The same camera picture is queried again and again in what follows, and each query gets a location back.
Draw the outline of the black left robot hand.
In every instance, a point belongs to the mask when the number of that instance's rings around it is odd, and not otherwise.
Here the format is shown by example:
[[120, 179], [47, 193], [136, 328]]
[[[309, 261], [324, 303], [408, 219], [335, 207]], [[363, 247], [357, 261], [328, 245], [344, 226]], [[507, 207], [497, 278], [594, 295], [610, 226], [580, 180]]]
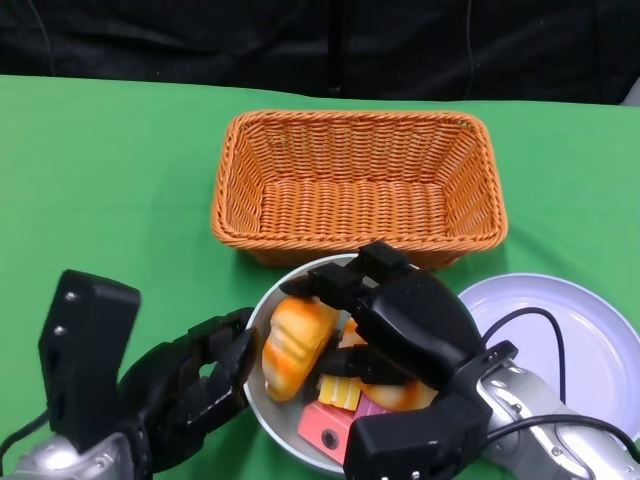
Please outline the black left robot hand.
[[247, 407], [243, 385], [258, 350], [257, 330], [247, 325], [252, 313], [244, 307], [192, 327], [148, 351], [121, 379], [121, 399], [144, 425], [151, 474], [191, 458]]

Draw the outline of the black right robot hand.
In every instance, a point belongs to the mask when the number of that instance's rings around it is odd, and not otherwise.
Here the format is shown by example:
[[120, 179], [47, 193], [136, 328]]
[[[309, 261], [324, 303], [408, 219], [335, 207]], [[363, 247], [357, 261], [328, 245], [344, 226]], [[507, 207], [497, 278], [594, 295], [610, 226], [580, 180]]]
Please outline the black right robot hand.
[[427, 270], [382, 241], [285, 281], [287, 295], [317, 297], [351, 314], [370, 347], [427, 386], [439, 390], [485, 347], [467, 308]]

